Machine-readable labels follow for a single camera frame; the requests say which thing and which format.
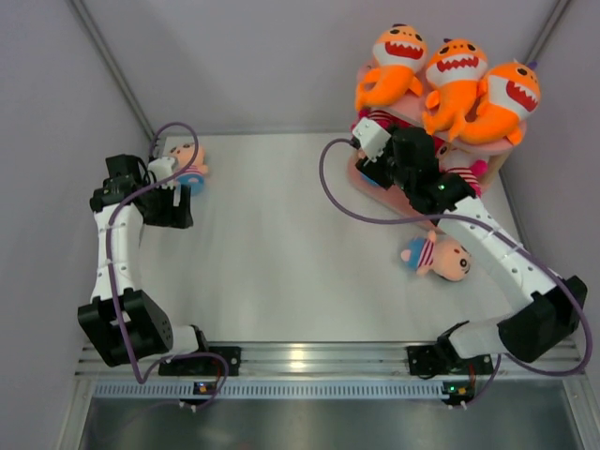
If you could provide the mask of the panda plush yellow glasses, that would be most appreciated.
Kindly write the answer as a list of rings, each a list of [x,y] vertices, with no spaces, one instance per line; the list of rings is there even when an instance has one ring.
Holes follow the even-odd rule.
[[[463,178],[480,197],[480,178],[488,171],[488,157],[475,155],[444,143],[437,151],[439,167],[443,173],[456,173]]]

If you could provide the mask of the orange shark plush back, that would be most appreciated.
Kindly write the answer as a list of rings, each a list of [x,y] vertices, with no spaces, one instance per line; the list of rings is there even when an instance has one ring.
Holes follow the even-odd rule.
[[[373,44],[374,65],[355,88],[354,107],[379,108],[393,105],[407,93],[421,97],[424,87],[418,78],[428,57],[428,45],[411,25],[396,23]]]

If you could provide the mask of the orange shark plush purple fin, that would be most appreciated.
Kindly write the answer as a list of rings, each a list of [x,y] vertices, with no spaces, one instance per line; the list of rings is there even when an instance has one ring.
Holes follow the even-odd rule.
[[[480,80],[480,101],[475,119],[462,119],[455,136],[471,145],[482,145],[506,139],[516,146],[523,140],[520,125],[533,114],[541,100],[541,87],[536,75],[537,62],[501,63]]]

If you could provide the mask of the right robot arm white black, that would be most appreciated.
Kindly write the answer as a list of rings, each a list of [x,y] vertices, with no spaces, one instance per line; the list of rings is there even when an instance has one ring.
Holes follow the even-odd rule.
[[[432,223],[462,245],[509,303],[501,317],[445,332],[437,350],[442,368],[461,371],[484,353],[532,363],[578,327],[586,348],[593,347],[583,313],[585,283],[560,277],[508,235],[463,177],[440,169],[433,139],[423,129],[382,127],[363,118],[352,130],[352,144],[364,154],[357,170],[380,188],[399,188],[416,212],[413,220]]]

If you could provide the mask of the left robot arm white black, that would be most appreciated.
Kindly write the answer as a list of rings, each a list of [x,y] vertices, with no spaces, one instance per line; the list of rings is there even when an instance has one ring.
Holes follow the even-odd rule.
[[[193,324],[174,325],[142,285],[140,245],[146,226],[187,229],[192,226],[189,187],[172,179],[174,157],[142,166],[132,155],[106,160],[108,177],[90,199],[97,225],[96,283],[78,322],[99,356],[117,367],[160,354],[179,354],[191,374],[211,366],[212,353]]]

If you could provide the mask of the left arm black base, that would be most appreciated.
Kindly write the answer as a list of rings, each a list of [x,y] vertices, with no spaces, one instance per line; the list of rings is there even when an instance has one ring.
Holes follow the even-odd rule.
[[[239,346],[211,346],[214,356],[175,359],[158,366],[158,374],[163,377],[213,377],[223,376],[225,366],[229,376],[237,377],[242,362],[242,349]]]

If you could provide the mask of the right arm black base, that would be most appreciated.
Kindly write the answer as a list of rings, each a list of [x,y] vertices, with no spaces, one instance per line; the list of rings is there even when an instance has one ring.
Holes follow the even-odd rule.
[[[410,374],[422,379],[442,375],[490,375],[494,368],[489,354],[448,363],[436,354],[433,345],[408,346],[406,352]]]

